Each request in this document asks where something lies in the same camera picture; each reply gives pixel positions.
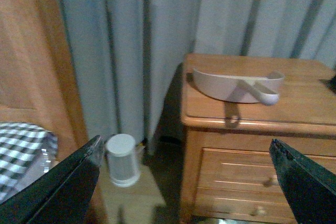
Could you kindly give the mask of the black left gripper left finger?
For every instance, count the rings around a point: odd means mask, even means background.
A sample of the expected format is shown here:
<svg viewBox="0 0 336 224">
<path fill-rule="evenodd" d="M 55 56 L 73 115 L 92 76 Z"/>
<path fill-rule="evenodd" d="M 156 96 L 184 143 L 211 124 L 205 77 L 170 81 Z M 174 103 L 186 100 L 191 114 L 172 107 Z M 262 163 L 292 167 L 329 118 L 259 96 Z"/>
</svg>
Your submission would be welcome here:
<svg viewBox="0 0 336 224">
<path fill-rule="evenodd" d="M 104 143 L 95 136 L 1 204 L 1 223 L 84 223 Z"/>
</svg>

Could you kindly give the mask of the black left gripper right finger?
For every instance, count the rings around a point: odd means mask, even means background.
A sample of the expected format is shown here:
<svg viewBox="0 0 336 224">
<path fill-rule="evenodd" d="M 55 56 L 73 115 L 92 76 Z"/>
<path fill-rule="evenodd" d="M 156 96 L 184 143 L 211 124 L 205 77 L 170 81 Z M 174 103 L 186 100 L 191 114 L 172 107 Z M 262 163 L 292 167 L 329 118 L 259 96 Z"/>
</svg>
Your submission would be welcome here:
<svg viewBox="0 0 336 224">
<path fill-rule="evenodd" d="M 269 152 L 296 222 L 335 223 L 335 174 L 281 140 Z"/>
</svg>

